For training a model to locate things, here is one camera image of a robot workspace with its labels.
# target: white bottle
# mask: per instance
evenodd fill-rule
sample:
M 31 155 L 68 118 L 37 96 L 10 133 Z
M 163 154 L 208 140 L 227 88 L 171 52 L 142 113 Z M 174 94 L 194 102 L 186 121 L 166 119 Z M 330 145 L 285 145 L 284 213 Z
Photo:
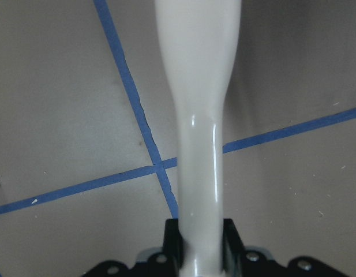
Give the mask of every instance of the white bottle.
M 180 275 L 222 276 L 222 113 L 241 0 L 155 0 L 177 113 Z

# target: gray floor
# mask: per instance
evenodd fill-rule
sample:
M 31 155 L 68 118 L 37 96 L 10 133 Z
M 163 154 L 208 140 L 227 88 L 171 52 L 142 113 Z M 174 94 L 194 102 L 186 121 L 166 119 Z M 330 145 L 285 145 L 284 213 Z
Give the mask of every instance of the gray floor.
M 162 160 L 176 157 L 153 1 L 107 3 Z M 225 143 L 356 108 L 356 1 L 244 1 L 237 54 Z M 156 174 L 68 193 L 146 166 L 93 2 L 0 1 L 0 275 L 80 276 L 160 246 Z M 224 183 L 246 245 L 356 276 L 356 119 L 226 153 Z

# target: white cylindrical object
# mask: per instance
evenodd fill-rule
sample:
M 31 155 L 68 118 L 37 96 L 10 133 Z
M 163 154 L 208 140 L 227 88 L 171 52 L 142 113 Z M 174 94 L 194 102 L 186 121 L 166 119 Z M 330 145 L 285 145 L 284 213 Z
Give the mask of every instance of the white cylindrical object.
M 221 276 L 222 113 L 237 49 L 240 0 L 155 0 L 177 112 L 181 276 Z

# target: black mechanical part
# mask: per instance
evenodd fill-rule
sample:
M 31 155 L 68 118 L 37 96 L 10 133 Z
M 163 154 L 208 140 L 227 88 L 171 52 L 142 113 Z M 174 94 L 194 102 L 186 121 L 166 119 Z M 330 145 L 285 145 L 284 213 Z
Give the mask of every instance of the black mechanical part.
M 117 261 L 105 261 L 83 277 L 179 277 L 183 264 L 182 237 L 178 219 L 165 223 L 162 252 L 128 269 Z M 282 267 L 257 250 L 246 249 L 231 219 L 224 219 L 223 266 L 230 277 L 347 277 L 347 275 L 311 257 L 297 257 Z

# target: concrete floor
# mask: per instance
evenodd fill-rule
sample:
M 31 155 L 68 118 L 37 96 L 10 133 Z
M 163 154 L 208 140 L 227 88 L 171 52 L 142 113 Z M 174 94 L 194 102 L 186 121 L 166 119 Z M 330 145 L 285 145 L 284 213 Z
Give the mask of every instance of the concrete floor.
M 0 1 L 0 276 L 131 267 L 177 214 L 153 1 L 107 1 L 135 91 L 95 2 Z M 223 135 L 245 245 L 356 276 L 356 1 L 243 2 Z

